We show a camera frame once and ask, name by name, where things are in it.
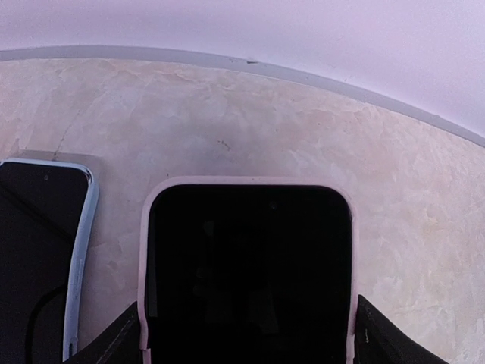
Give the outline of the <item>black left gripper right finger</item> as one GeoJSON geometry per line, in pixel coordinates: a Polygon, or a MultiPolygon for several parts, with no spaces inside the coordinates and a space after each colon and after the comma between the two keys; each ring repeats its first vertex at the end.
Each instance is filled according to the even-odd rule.
{"type": "Polygon", "coordinates": [[[358,296],[355,358],[359,364],[446,364],[414,342],[364,296],[358,296]]]}

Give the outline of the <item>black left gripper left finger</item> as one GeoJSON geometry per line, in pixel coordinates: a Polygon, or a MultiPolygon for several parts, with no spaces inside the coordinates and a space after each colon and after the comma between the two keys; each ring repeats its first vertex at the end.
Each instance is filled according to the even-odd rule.
{"type": "Polygon", "coordinates": [[[92,343],[67,364],[139,364],[140,323],[137,303],[131,304],[92,343]]]}

